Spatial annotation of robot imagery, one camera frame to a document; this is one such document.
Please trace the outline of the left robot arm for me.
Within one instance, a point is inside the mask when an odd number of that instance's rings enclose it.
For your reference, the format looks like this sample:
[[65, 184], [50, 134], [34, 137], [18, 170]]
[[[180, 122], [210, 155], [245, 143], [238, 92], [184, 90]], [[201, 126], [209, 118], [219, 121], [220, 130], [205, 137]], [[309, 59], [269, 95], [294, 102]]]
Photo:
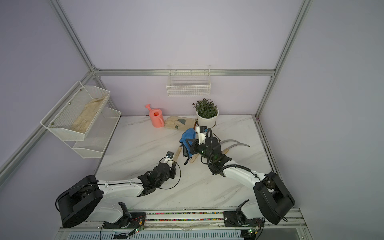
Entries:
[[104, 222], [107, 228], [137, 225], [143, 221], [144, 215], [134, 217], [123, 199], [152, 194], [180, 172], [177, 162], [162, 159], [153, 170], [131, 180], [110, 182], [99, 181], [94, 175], [86, 176], [55, 201], [62, 226], [69, 229], [86, 221]]

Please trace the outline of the blue microfibre rag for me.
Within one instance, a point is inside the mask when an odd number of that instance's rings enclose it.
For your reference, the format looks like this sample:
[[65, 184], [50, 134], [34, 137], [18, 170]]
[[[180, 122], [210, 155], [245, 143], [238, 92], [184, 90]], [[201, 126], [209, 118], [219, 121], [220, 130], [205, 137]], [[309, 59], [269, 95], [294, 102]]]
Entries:
[[193, 128], [187, 129], [180, 139], [180, 144], [183, 150], [183, 156], [187, 157], [187, 160], [184, 162], [186, 165], [192, 156], [195, 154], [195, 150], [193, 148], [196, 143], [196, 132]]

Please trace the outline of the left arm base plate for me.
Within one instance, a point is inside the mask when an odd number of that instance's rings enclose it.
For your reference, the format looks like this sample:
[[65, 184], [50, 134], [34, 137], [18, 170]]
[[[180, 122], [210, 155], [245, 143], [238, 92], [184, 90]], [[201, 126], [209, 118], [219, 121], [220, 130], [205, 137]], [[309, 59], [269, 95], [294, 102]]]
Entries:
[[104, 229], [137, 229], [143, 226], [146, 221], [146, 213], [130, 212], [130, 217], [123, 215], [116, 223], [104, 222]]

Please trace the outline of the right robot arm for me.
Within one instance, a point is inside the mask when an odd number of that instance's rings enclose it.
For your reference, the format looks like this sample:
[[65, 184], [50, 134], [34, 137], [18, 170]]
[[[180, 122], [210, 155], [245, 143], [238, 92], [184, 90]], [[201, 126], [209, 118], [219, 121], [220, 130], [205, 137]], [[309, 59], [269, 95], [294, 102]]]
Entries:
[[295, 200], [276, 173], [259, 173], [239, 165], [223, 153], [215, 137], [209, 137], [204, 143], [187, 139], [186, 143], [190, 154], [199, 154], [207, 159], [207, 166], [213, 175], [235, 180], [255, 194], [255, 202], [245, 200], [235, 211], [225, 212], [226, 223], [245, 227], [253, 221], [260, 223], [262, 219], [274, 225], [287, 221], [286, 214], [294, 207]]

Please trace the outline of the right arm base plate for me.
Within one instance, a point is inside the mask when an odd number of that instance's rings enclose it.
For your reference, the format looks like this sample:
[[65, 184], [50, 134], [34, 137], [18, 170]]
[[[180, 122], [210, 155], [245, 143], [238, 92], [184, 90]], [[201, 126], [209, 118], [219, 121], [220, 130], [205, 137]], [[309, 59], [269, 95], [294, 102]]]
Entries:
[[265, 222], [263, 218], [248, 219], [239, 211], [224, 211], [225, 227], [263, 227]]

